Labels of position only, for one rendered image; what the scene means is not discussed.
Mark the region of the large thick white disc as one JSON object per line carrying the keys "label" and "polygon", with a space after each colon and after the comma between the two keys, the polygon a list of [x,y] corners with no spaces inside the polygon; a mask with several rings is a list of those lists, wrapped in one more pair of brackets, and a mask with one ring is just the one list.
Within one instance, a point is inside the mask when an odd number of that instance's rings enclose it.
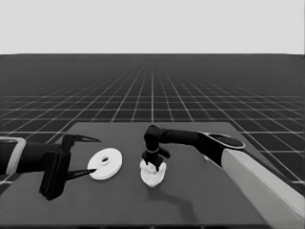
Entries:
{"label": "large thick white disc", "polygon": [[113,177],[121,168],[123,163],[122,154],[115,148],[105,148],[95,153],[87,169],[94,169],[90,176],[95,180],[105,180]]}

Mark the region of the white round carrier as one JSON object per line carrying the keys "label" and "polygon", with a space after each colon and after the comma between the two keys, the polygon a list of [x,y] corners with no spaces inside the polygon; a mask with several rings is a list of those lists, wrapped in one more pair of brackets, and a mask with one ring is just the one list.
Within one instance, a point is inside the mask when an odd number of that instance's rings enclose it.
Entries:
{"label": "white round carrier", "polygon": [[141,179],[142,179],[142,181],[145,183],[145,180],[148,178],[148,177],[155,177],[156,179],[157,179],[157,181],[158,181],[158,183],[157,183],[157,185],[158,184],[160,184],[161,182],[162,182],[162,180],[164,179],[164,177],[165,177],[165,173],[160,173],[160,172],[158,172],[157,171],[157,174],[156,175],[151,175],[150,174],[150,170],[154,170],[155,169],[155,167],[154,167],[154,165],[153,164],[150,164],[149,165],[149,168],[148,168],[148,170],[141,170],[141,168],[140,168],[140,176],[141,176]]}

